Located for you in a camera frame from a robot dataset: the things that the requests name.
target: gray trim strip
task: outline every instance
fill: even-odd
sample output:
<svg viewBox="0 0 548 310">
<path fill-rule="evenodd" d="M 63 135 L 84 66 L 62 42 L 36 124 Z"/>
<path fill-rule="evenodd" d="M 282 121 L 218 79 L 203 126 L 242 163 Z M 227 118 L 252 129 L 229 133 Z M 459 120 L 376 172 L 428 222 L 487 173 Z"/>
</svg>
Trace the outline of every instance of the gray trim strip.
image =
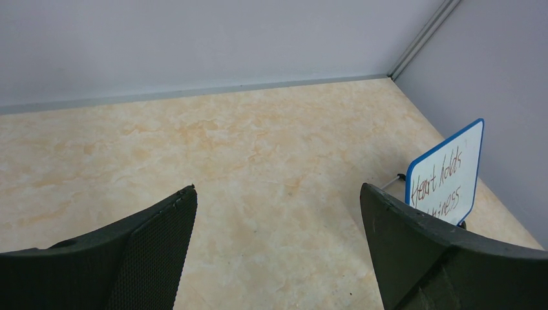
<svg viewBox="0 0 548 310">
<path fill-rule="evenodd" d="M 419 34 L 415 37 L 411 45 L 407 47 L 405 52 L 396 61 L 395 65 L 388 72 L 388 77 L 395 81 L 397 77 L 405 70 L 407 65 L 415 58 L 418 52 L 428 42 L 428 40 L 434 35 L 436 30 L 443 24 L 445 19 L 453 12 L 455 7 L 459 5 L 461 0 L 445 0 L 438 8 L 436 13 L 430 18 L 426 25 L 421 29 Z"/>
<path fill-rule="evenodd" d="M 260 89 L 269 89 L 269 88 L 362 81 L 366 79 L 381 79 L 381 78 L 387 78 L 387 76 L 384 74 L 376 74 L 371 76 L 337 77 L 337 78 L 330 78 L 330 79 L 309 79 L 309 80 L 302 80 L 302 81 L 289 81 L 289 82 L 254 84 L 254 85 L 239 85 L 239 86 L 229 86 L 229 87 L 214 87 L 214 88 L 203 88 L 203 89 L 194 89 L 194 90 L 181 90 L 176 92 L 162 92 L 162 93 L 155 93 L 155 94 L 118 96 L 118 97 L 109 97 L 109 98 L 30 103 L 26 105 L 9 105 L 5 107 L 0 107 L 0 115 L 26 113 L 26 112 L 41 112 L 41 111 L 47 111 L 47 110 L 71 109 L 71 108 L 80 108 L 80 107 L 92 107 L 96 105 L 111 105 L 114 103 L 125 103 L 125 102 L 135 102 L 135 101 L 150 101 L 150 100 L 173 99 L 173 98 L 180 98 L 180 97 L 191 97 L 191 96 L 201 96 L 201 95 L 211 95 L 211 94 L 223 94 L 226 92 L 244 92 L 248 90 L 260 90 Z"/>
</svg>

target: gray wall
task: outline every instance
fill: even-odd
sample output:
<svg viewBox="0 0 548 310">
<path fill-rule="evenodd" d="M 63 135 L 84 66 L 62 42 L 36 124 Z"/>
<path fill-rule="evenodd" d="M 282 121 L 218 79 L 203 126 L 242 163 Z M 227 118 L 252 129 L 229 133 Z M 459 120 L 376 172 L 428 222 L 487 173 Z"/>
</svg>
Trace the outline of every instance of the gray wall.
<svg viewBox="0 0 548 310">
<path fill-rule="evenodd" d="M 0 0 L 0 107 L 386 74 L 442 0 Z"/>
<path fill-rule="evenodd" d="M 463 0 L 398 86 L 445 136 L 485 118 L 480 176 L 548 248 L 548 1 Z"/>
</svg>

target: table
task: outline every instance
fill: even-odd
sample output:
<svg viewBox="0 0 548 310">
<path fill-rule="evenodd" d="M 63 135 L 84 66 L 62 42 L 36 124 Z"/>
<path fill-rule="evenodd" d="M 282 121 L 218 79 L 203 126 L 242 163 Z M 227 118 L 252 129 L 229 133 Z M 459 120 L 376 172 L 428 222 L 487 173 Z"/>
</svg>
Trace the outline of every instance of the table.
<svg viewBox="0 0 548 310">
<path fill-rule="evenodd" d="M 175 309 L 382 309 L 361 185 L 441 140 L 390 79 L 0 116 L 0 251 L 49 247 L 194 183 Z M 476 195 L 470 231 L 541 248 L 481 181 Z"/>
</svg>

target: black textured surface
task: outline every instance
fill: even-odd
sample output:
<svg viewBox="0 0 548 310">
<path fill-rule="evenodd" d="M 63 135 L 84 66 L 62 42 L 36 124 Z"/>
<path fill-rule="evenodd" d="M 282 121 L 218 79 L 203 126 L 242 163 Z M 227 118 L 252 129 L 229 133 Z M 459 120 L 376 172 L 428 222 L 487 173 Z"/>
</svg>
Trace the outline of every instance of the black textured surface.
<svg viewBox="0 0 548 310">
<path fill-rule="evenodd" d="M 361 189 L 385 309 L 548 309 L 548 253 L 488 239 Z"/>
<path fill-rule="evenodd" d="M 188 186 L 49 249 L 0 253 L 0 309 L 171 309 L 196 208 Z"/>
</svg>

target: small whiteboard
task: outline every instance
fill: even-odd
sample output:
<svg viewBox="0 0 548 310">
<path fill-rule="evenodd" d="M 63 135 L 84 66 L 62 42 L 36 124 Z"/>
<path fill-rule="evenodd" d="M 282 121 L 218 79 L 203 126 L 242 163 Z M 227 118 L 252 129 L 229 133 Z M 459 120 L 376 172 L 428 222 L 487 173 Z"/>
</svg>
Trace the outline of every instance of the small whiteboard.
<svg viewBox="0 0 548 310">
<path fill-rule="evenodd" d="M 414 160 L 407 169 L 405 203 L 460 224 L 474 205 L 483 126 L 480 118 Z"/>
</svg>

